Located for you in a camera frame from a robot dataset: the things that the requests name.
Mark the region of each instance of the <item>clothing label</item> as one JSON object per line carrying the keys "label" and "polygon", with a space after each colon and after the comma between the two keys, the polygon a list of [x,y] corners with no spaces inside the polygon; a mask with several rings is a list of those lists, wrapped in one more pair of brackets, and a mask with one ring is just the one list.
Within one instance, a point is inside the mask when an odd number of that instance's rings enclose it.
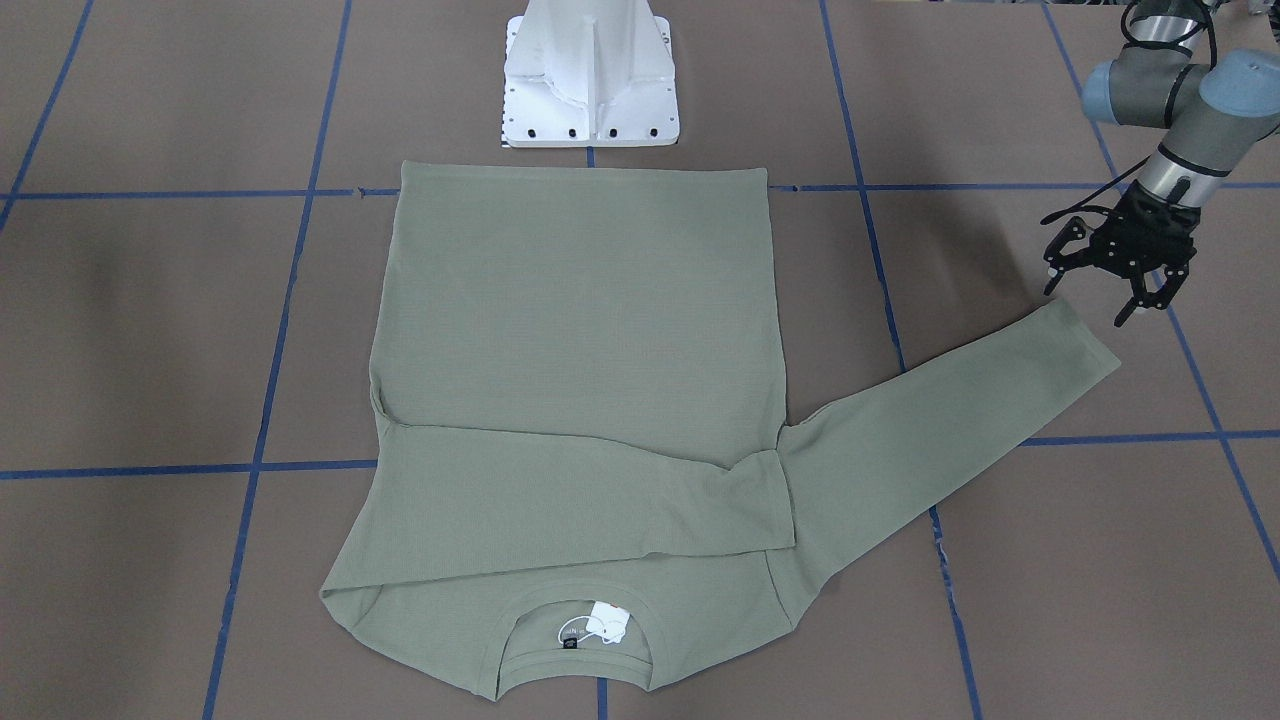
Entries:
{"label": "clothing label", "polygon": [[631,614],[617,605],[596,601],[591,607],[591,616],[586,620],[586,632],[599,635],[604,644],[622,642],[630,619]]}

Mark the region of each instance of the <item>gray robot arm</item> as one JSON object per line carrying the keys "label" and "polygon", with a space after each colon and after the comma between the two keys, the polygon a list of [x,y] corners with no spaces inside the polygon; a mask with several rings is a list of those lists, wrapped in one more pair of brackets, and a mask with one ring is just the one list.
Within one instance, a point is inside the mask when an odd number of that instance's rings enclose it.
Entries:
{"label": "gray robot arm", "polygon": [[[1115,208],[1087,205],[1100,191],[1043,220],[1082,210],[1106,215],[1097,229],[1073,217],[1053,238],[1044,251],[1051,275],[1044,293],[1075,268],[1092,265],[1125,278],[1133,297],[1116,315],[1117,327],[1135,310],[1169,307],[1196,254],[1192,232],[1201,209],[1253,143],[1280,132],[1280,54],[1235,50],[1216,63],[1208,6],[1198,0],[1140,0],[1125,9],[1121,31],[1128,44],[1116,60],[1089,76],[1084,113],[1098,122],[1169,132],[1151,158],[1129,170],[1142,167]],[[1204,31],[1213,59],[1208,67],[1190,64]],[[1088,247],[1062,252],[1084,240]],[[1146,282],[1153,270],[1164,274],[1156,290]]]}

